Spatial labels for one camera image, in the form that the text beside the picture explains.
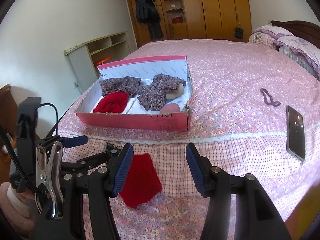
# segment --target hanging jacket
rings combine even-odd
[[[149,35],[152,41],[164,37],[160,26],[160,16],[154,1],[155,0],[136,0],[137,22],[148,25]]]

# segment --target shoebox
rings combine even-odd
[[[87,95],[76,109],[76,115],[84,124],[128,129],[185,131],[188,129],[188,117],[191,114],[189,101],[192,97],[192,82],[187,66],[187,56],[153,56],[125,59],[99,65],[100,78],[89,88]],[[187,82],[184,93],[171,103],[177,103],[180,112],[160,114],[159,111],[146,111],[136,98],[129,110],[121,114],[93,113],[93,109],[102,99],[100,80],[122,78],[125,76],[141,78],[140,85],[151,84],[157,74],[178,77]]]

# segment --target purple pillowcase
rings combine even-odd
[[[278,40],[281,37],[284,36],[293,36],[293,34],[291,32],[289,32],[288,30],[282,28],[282,27],[278,27],[278,26],[272,26],[272,25],[264,25],[259,27],[258,29],[256,29],[255,31],[252,32],[253,33],[266,33],[269,34],[272,38]]]
[[[292,50],[295,55],[303,55],[313,69],[320,75],[320,49],[302,38],[295,36],[282,37],[274,44]]]

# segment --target white wall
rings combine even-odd
[[[320,25],[306,0],[249,0],[252,30],[267,25],[268,20],[301,20]]]
[[[0,25],[0,87],[11,84],[18,104],[41,96],[61,116],[80,95],[63,51],[122,31],[134,51],[126,0],[16,0]],[[37,134],[44,137],[54,124],[54,110],[40,109]]]

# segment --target wooden furniture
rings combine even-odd
[[[122,60],[130,54],[126,33],[97,38],[64,51],[76,73],[81,92],[86,91],[99,78],[95,62],[106,57],[112,61]]]
[[[316,217],[320,215],[319,196],[320,185],[312,186],[284,222],[292,240],[300,240],[308,232]]]
[[[320,49],[320,26],[304,21],[271,21],[271,24],[274,26],[285,28],[294,36],[303,38]]]
[[[18,106],[11,95],[10,88],[10,85],[6,85],[0,89],[0,123],[3,128],[15,135]],[[0,152],[0,184],[9,180],[10,161],[8,154]]]
[[[225,39],[247,42],[251,35],[249,0],[155,0],[161,18],[163,39]],[[151,42],[146,24],[138,23],[135,0],[128,0],[129,12],[138,47]],[[172,18],[182,17],[182,23]],[[235,28],[244,38],[235,37]]]

